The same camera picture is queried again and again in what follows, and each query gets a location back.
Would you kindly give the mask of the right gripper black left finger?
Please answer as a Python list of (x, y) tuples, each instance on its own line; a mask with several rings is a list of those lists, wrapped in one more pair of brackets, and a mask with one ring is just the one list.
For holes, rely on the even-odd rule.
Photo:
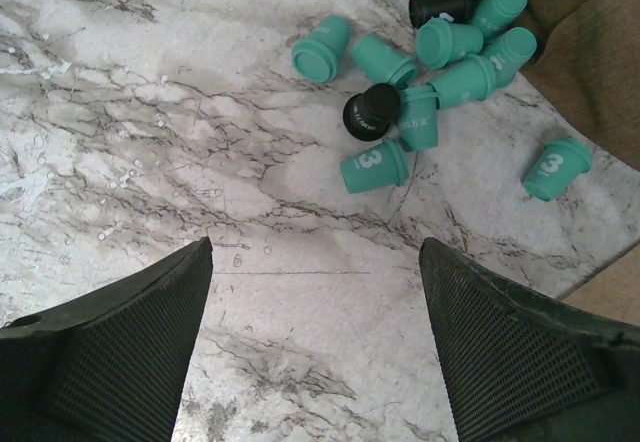
[(2, 327), (2, 440), (170, 440), (212, 269), (204, 237)]

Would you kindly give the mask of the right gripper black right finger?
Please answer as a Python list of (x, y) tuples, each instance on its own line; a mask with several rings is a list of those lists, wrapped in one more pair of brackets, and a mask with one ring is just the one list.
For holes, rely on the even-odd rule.
[(435, 238), (429, 320), (462, 441), (635, 441), (639, 329), (502, 277)]

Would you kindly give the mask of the green capsule number 3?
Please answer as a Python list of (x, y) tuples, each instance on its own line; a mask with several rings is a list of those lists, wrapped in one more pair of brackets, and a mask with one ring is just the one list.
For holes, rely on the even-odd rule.
[(409, 179), (409, 164), (400, 143), (385, 137), (376, 146), (342, 160), (340, 172), (347, 192), (357, 194), (403, 186)]

